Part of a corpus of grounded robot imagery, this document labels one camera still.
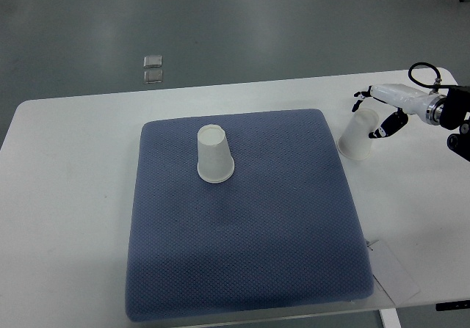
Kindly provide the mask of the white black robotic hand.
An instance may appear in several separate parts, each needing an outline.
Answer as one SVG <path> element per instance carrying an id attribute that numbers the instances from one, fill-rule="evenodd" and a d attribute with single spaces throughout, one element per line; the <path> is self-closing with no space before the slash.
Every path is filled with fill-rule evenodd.
<path id="1" fill-rule="evenodd" d="M 428 125 L 440 125 L 440 116 L 446 97 L 437 93 L 426 93 L 404 84 L 379 84 L 368 86 L 366 90 L 354 94 L 358 100 L 352 108 L 356 112 L 364 100 L 373 98 L 393 106 L 397 110 L 387 117 L 381 125 L 369 133 L 370 139 L 389 137 L 408 123 L 409 115 L 417 115 Z"/>

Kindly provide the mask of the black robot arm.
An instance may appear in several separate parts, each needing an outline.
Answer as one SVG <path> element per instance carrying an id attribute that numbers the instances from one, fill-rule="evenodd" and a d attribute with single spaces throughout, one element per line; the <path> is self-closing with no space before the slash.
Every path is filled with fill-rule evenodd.
<path id="1" fill-rule="evenodd" d="M 450 87 L 442 106 L 440 126 L 447 130 L 458 129 L 447 138 L 447 147 L 469 161 L 469 86 Z"/>

